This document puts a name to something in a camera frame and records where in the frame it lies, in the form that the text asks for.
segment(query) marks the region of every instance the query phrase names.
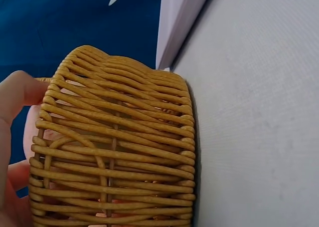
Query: white wall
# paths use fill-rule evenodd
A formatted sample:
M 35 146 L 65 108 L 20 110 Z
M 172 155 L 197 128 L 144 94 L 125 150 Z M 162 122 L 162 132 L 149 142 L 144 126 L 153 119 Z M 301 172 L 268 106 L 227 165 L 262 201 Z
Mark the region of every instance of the white wall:
M 175 72 L 197 106 L 197 226 L 318 227 L 319 0 L 212 0 Z

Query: blue fabric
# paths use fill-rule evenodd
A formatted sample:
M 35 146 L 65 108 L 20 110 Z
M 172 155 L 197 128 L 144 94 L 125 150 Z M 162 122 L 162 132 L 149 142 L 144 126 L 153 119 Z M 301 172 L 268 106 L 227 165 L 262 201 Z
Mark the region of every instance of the blue fabric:
M 84 44 L 154 68 L 160 0 L 109 1 L 0 0 L 0 81 L 15 70 L 50 77 L 65 55 Z M 24 108 L 11 128 L 11 163 L 24 159 L 26 114 Z

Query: woven basket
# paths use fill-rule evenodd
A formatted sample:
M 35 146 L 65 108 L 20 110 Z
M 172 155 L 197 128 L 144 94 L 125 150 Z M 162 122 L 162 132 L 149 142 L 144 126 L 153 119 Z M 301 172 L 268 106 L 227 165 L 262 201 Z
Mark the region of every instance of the woven basket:
M 195 132 L 181 77 L 82 46 L 43 81 L 30 159 L 35 227 L 190 226 Z

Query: hand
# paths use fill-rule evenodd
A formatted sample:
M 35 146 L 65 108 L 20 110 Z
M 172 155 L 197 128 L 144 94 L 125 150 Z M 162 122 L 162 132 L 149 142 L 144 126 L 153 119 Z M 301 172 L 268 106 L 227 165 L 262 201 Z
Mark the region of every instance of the hand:
M 31 227 L 28 197 L 16 191 L 28 184 L 29 164 L 9 165 L 12 121 L 25 105 L 40 104 L 47 89 L 23 71 L 16 71 L 0 83 L 0 227 Z

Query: finger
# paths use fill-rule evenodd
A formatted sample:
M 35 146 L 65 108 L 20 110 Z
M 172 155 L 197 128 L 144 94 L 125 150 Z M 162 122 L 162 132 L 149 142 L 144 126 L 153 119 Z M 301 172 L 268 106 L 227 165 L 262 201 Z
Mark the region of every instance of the finger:
M 24 227 L 32 227 L 32 213 L 30 209 L 30 203 L 29 203 L 29 196 L 25 196 L 18 200 L 19 202 L 19 222 L 21 223 L 21 226 Z
M 23 71 L 12 73 L 0 83 L 0 118 L 11 125 L 23 106 L 41 103 L 47 87 Z
M 7 177 L 14 191 L 19 191 L 28 185 L 30 165 L 27 160 L 9 165 Z
M 24 105 L 41 102 L 47 83 L 41 83 L 22 71 L 16 71 L 0 83 L 0 207 L 11 152 L 10 126 Z

